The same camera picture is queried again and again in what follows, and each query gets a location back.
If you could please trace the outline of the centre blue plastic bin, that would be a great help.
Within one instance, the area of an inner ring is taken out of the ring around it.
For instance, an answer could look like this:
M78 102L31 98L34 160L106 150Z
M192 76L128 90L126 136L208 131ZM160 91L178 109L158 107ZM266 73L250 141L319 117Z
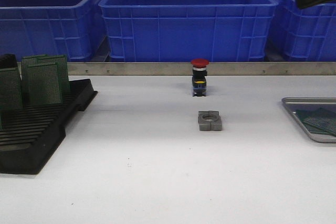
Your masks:
M262 61L275 0L101 0L111 58Z

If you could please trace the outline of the steel table edge rail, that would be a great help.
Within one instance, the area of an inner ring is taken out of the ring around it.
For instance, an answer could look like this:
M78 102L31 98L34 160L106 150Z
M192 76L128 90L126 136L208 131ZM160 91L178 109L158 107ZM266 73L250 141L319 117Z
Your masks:
M69 62L71 76L190 76L189 62ZM335 62L212 62L209 76L334 76Z

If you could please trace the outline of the grey metal clamp block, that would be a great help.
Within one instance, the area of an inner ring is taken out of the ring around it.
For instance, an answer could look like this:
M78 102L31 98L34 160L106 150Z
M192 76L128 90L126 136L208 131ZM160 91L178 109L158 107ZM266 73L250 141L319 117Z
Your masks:
M222 131L223 123L218 111L199 111L198 127L200 131Z

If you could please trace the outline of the silver metal tray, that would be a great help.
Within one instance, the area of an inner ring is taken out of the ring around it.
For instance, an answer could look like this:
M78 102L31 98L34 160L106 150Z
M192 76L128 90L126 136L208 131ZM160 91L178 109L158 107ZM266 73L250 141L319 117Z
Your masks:
M311 140L318 143L335 144L335 136L310 132L309 129L301 122L299 116L296 115L296 110L310 112L319 108L335 112L335 98L283 98L282 104L286 111L292 116L295 122Z

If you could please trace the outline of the blue plastic bin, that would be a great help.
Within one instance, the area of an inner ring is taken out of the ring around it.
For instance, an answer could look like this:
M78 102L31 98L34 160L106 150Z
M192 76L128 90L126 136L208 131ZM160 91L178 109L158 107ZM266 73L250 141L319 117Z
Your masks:
M101 0L111 58L262 61L275 0Z
M1 0L1 53L90 61L106 36L101 0Z
M268 42L287 61L335 61L335 1L305 9L277 1Z

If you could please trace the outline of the red emergency stop button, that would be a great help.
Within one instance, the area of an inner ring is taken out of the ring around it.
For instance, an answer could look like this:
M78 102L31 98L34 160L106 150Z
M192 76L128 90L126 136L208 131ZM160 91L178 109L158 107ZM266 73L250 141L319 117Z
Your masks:
M198 58L191 60L191 64L193 66L193 96L204 97L206 96L206 76L209 61L207 59Z

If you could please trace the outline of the black slotted board rack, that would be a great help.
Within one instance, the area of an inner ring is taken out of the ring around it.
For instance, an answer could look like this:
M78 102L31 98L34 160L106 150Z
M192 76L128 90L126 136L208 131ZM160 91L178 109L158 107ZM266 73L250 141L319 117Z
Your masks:
M1 55L1 69L19 70L23 108L1 111L1 173L38 174L66 136L65 127L78 111L84 111L97 92L90 79L70 81L70 94L62 104L32 106L27 70L22 76L15 55Z

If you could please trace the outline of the right blue plastic bin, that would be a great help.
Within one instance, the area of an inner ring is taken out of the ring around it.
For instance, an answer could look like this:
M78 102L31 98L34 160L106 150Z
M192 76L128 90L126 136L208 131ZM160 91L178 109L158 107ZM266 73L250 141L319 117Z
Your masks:
M277 1L268 42L287 61L335 61L335 1L305 9Z

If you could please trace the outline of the left blue plastic bin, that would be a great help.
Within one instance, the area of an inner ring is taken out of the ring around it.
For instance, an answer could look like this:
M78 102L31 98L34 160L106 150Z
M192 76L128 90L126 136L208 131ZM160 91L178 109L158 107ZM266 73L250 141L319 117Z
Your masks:
M1 53L90 61L106 36L101 0L1 0Z

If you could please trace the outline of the green perforated circuit board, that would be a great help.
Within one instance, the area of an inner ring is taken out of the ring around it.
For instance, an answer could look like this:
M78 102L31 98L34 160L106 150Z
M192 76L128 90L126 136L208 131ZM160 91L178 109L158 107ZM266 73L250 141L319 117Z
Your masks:
M316 127L320 130L330 133L335 136L335 118L332 117L312 117L309 116L303 119L303 122L307 125Z

